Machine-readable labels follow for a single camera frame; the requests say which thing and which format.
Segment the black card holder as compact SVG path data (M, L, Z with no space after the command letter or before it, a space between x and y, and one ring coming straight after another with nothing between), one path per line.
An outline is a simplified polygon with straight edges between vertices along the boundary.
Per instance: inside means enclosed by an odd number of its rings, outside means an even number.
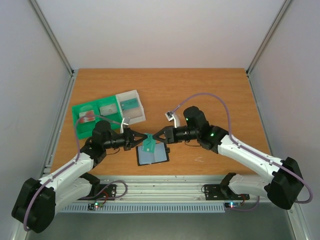
M170 148L163 142L155 144L154 152L143 151L142 146L136 146L135 150L138 166L159 164L170 161Z

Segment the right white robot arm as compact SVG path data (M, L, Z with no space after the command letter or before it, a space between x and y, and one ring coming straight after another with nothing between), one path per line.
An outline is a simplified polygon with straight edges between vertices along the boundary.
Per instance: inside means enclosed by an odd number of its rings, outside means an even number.
M245 177L228 173L220 182L225 200L235 195L255 195L268 198L277 207L289 210L304 187L302 173L296 160L285 160L263 153L232 136L227 130L211 125L196 106L184 110L184 126L166 126L153 135L165 144L196 140L199 145L218 155L231 158L254 171L257 176Z

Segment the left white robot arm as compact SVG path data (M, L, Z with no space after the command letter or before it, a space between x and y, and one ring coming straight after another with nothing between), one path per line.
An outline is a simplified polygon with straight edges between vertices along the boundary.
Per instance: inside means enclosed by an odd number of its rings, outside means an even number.
M41 233L60 209L78 199L96 199L100 195L100 185L83 176L102 162L108 149L129 151L146 139L146 134L129 127L122 133L116 133L110 122L97 122L91 137L78 149L73 159L45 177L31 177L23 183L11 212L12 217L23 224L26 232Z

